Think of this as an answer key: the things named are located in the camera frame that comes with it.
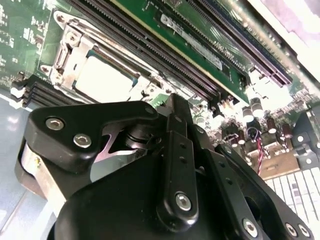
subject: capacitor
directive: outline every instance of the capacitor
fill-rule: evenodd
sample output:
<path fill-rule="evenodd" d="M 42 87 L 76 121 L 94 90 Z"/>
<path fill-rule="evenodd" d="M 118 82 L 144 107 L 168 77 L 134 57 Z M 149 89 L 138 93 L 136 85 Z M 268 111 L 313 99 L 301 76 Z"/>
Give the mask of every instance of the capacitor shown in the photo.
<path fill-rule="evenodd" d="M 256 118 L 262 118 L 265 114 L 264 109 L 262 108 L 260 98 L 255 97 L 250 101 L 252 114 Z"/>
<path fill-rule="evenodd" d="M 245 132 L 242 130 L 239 130 L 238 132 L 238 144 L 243 145 L 246 143 L 246 139 L 245 139 Z"/>
<path fill-rule="evenodd" d="M 245 106 L 242 108 L 243 119 L 246 123 L 250 123 L 254 120 L 254 115 L 252 114 L 251 107 Z"/>
<path fill-rule="evenodd" d="M 238 146 L 238 141 L 237 141 L 236 138 L 233 138 L 233 139 L 230 141 L 230 143 L 231 143 L 231 146 L 232 146 L 233 148 L 236 148 L 236 147 Z"/>
<path fill-rule="evenodd" d="M 270 134 L 275 134 L 277 132 L 277 126 L 275 120 L 272 117 L 269 117 L 266 120 L 266 127 L 268 128 L 268 132 Z"/>
<path fill-rule="evenodd" d="M 290 124 L 284 123 L 284 124 L 282 124 L 281 128 L 282 128 L 282 133 L 283 133 L 284 137 L 286 139 L 292 139 L 293 134 L 292 134 L 292 131 L 291 131 Z"/>

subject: white label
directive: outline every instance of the white label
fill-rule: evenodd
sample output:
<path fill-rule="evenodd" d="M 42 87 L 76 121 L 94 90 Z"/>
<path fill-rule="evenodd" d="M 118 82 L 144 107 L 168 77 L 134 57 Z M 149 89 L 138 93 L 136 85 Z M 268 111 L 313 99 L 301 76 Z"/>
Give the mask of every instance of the white label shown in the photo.
<path fill-rule="evenodd" d="M 23 30 L 23 38 L 26 40 L 29 40 L 29 33 L 30 33 L 30 28 L 25 28 Z"/>
<path fill-rule="evenodd" d="M 222 71 L 222 63 L 219 58 L 217 58 L 212 52 L 202 46 L 196 39 L 188 35 L 182 30 L 177 24 L 175 24 L 170 18 L 162 14 L 161 22 L 166 24 L 169 28 L 173 29 L 177 34 L 179 34 L 188 44 L 190 44 L 198 53 L 204 56 L 210 63 L 215 65 L 220 71 Z"/>

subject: motherboard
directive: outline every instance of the motherboard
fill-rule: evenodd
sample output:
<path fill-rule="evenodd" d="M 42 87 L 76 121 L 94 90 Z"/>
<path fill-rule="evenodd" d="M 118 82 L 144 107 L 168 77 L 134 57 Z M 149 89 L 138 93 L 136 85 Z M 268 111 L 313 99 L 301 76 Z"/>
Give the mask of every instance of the motherboard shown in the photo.
<path fill-rule="evenodd" d="M 246 0 L 2 1 L 0 87 L 16 108 L 157 108 L 177 93 L 213 145 L 257 171 L 293 149 L 300 113 L 320 101 L 317 79 Z"/>

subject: wire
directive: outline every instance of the wire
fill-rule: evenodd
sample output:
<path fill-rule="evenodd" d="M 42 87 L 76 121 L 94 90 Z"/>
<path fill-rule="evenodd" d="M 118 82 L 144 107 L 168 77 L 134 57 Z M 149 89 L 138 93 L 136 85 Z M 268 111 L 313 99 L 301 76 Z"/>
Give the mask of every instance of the wire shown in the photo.
<path fill-rule="evenodd" d="M 264 158 L 264 147 L 262 145 L 261 137 L 257 139 L 257 147 L 258 147 L 258 170 L 257 173 L 260 176 L 262 170 L 262 159 Z"/>
<path fill-rule="evenodd" d="M 251 136 L 249 135 L 249 130 L 251 130 L 251 129 L 253 129 L 253 130 L 255 130 L 256 131 L 256 134 L 255 134 L 255 136 L 254 136 L 254 138 L 253 138 L 253 140 L 257 140 L 257 137 L 259 136 L 259 130 L 258 129 L 256 129 L 255 127 L 253 127 L 253 126 L 251 126 L 251 127 L 248 127 L 247 129 L 246 129 L 246 135 L 249 137 L 249 138 L 251 138 Z"/>

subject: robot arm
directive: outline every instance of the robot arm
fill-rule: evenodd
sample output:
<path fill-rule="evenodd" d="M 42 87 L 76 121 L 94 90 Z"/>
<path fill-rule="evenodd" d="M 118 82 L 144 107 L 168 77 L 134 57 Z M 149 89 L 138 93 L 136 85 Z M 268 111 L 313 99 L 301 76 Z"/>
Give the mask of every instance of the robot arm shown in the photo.
<path fill-rule="evenodd" d="M 95 161 L 137 149 L 147 154 L 91 182 Z M 52 204 L 52 239 L 313 239 L 231 147 L 211 145 L 176 94 L 158 112 L 142 101 L 37 109 L 15 171 Z"/>

